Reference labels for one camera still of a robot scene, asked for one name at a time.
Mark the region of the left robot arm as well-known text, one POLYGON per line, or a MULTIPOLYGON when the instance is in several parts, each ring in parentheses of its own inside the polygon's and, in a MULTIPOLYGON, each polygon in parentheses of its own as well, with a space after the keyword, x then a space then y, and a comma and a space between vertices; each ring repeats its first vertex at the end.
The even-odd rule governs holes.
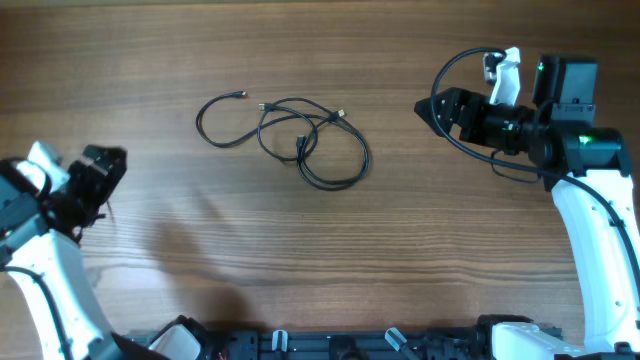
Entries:
POLYGON ((113 330, 79 246, 126 170, 125 149, 98 145, 66 170, 49 152, 1 162, 1 270, 22 291, 46 359, 160 356, 113 330))

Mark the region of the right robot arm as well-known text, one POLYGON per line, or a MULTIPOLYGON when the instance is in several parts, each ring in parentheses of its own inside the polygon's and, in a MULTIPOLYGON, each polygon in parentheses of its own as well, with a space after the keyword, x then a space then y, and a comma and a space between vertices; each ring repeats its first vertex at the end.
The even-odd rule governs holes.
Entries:
POLYGON ((521 316, 486 315, 469 329, 429 334, 425 351, 449 345, 465 358, 635 359, 639 355, 639 230, 632 168, 621 133, 594 123, 597 64, 544 55, 531 107, 517 104, 517 48, 483 48, 482 95, 441 90, 415 113, 442 138, 504 178, 542 183, 569 236, 584 306, 584 342, 576 346, 521 316))

